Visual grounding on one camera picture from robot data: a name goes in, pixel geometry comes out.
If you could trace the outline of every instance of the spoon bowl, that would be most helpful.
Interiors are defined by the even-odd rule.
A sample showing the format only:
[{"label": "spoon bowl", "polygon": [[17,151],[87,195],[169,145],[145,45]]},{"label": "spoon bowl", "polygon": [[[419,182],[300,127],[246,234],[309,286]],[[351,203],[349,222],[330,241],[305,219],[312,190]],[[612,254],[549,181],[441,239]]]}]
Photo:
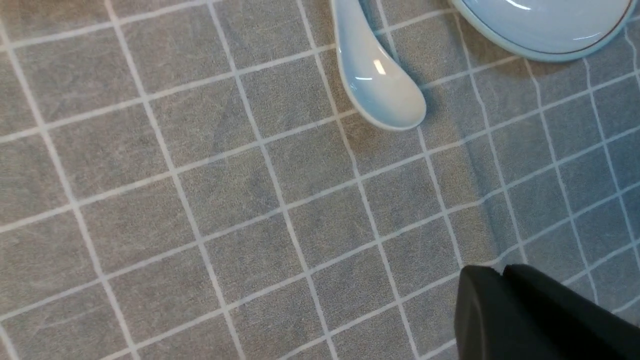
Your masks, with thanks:
[{"label": "spoon bowl", "polygon": [[338,68],[355,108],[371,124],[402,131],[427,112],[420,88],[382,48],[358,0],[331,0]]}]

